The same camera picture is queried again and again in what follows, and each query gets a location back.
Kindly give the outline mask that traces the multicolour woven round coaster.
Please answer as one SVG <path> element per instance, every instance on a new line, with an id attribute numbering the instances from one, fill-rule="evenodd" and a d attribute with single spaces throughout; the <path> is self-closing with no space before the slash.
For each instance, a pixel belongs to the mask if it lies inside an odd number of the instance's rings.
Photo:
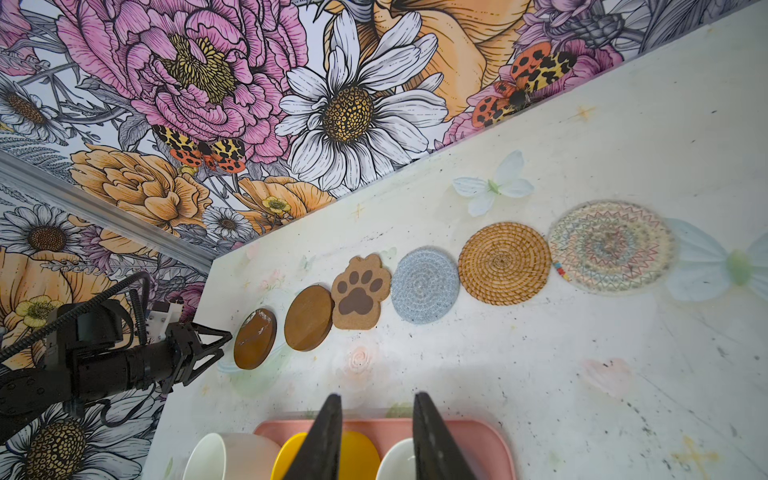
<path id="1" fill-rule="evenodd" d="M 663 218 L 627 201 L 580 204 L 551 225 L 547 240 L 558 274 L 598 295 L 647 289 L 671 271 L 678 255 Z"/>

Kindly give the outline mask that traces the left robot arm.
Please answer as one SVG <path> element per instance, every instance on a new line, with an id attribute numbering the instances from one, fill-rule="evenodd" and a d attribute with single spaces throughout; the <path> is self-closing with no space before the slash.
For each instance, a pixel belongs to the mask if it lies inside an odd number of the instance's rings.
<path id="1" fill-rule="evenodd" d="M 9 440 L 24 426 L 60 404 L 66 413 L 83 416 L 85 408 L 129 390 L 189 385 L 223 357 L 232 334 L 196 323 L 172 323 L 165 338 L 137 346 L 118 347 L 124 326 L 132 327 L 130 313 L 116 300 L 106 300 L 87 311 L 67 304 L 51 313 L 58 321 L 77 311 L 74 319 L 45 334 L 40 367 L 14 370 L 1 376 L 1 440 Z"/>

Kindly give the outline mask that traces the glossy brown round coaster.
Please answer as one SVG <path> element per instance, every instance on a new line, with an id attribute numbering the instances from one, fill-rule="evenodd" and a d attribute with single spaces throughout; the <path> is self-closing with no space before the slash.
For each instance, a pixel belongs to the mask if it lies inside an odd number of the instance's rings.
<path id="1" fill-rule="evenodd" d="M 272 351 L 277 330 L 277 319 L 271 310 L 259 308 L 252 312 L 235 338 L 235 365 L 242 370 L 259 367 Z"/>

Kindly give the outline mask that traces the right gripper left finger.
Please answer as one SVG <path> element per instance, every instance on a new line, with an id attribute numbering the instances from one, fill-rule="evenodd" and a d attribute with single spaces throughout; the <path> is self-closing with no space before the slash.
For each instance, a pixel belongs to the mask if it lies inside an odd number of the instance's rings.
<path id="1" fill-rule="evenodd" d="M 337 480 L 341 465 L 341 396 L 330 394 L 292 461 L 284 480 Z"/>

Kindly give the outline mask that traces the tan rattan round coaster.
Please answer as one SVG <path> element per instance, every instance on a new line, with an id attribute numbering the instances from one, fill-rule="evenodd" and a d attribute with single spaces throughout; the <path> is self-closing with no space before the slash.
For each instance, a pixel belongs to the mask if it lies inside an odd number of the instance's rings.
<path id="1" fill-rule="evenodd" d="M 546 285 L 551 254 L 545 238 L 515 222 L 484 227 L 464 244 L 459 278 L 475 299 L 495 306 L 526 302 Z"/>

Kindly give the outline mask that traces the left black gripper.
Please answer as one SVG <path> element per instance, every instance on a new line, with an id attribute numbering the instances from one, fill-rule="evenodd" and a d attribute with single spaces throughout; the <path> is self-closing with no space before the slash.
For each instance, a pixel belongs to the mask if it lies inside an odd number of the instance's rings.
<path id="1" fill-rule="evenodd" d="M 116 300 L 67 304 L 54 309 L 29 337 L 5 347 L 2 360 L 41 344 L 38 364 L 1 377 L 1 417 L 32 420 L 54 405 L 81 417 L 87 407 L 107 413 L 112 396 L 158 389 L 164 395 L 188 386 L 224 355 L 225 330 L 171 322 L 151 341 L 146 310 L 130 313 Z"/>

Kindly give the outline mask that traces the grey woven round coaster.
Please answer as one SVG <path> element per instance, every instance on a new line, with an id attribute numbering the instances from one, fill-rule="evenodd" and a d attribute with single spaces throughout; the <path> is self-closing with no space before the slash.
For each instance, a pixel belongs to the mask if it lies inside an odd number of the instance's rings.
<path id="1" fill-rule="evenodd" d="M 442 319 L 460 291 L 458 267 L 444 250 L 417 248 L 405 255 L 392 277 L 391 297 L 396 313 L 412 324 Z"/>

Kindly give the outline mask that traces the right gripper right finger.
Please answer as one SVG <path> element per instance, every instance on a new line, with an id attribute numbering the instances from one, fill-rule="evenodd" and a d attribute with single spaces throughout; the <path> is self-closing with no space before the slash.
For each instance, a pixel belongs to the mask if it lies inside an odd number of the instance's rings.
<path id="1" fill-rule="evenodd" d="M 426 392 L 415 395 L 412 420 L 418 480 L 476 478 Z"/>

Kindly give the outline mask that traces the brown paw print coaster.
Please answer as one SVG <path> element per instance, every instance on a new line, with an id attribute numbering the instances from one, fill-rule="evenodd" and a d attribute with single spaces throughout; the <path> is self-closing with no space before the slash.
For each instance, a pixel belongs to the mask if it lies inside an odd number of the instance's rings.
<path id="1" fill-rule="evenodd" d="M 331 288 L 332 321 L 343 330 L 370 330 L 380 318 L 381 304 L 389 296 L 392 275 L 377 253 L 355 256 L 336 277 Z"/>

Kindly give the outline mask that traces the matte brown round coaster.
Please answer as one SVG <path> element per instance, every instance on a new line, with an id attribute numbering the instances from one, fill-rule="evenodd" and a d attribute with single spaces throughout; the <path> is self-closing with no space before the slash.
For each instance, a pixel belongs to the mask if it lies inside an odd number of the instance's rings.
<path id="1" fill-rule="evenodd" d="M 331 330 L 333 308 L 331 294 L 322 285 L 302 290 L 286 314 L 284 336 L 288 346 L 300 352 L 318 347 Z"/>

